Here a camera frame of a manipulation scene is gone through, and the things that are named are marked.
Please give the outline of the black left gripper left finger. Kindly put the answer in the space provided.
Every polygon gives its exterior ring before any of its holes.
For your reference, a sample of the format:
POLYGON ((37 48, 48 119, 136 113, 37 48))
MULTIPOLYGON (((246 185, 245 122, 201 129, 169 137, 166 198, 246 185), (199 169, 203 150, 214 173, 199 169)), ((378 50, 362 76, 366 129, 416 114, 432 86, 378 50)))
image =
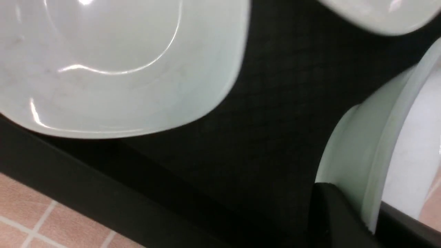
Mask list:
POLYGON ((307 225, 309 248, 381 248, 339 188, 314 183, 307 225))

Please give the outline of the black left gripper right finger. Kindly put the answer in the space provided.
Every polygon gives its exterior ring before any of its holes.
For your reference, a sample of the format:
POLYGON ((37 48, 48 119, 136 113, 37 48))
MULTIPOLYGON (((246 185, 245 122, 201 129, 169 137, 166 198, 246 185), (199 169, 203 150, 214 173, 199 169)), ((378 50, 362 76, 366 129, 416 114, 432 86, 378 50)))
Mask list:
POLYGON ((377 239, 386 248, 439 248, 439 231, 382 202, 377 239))

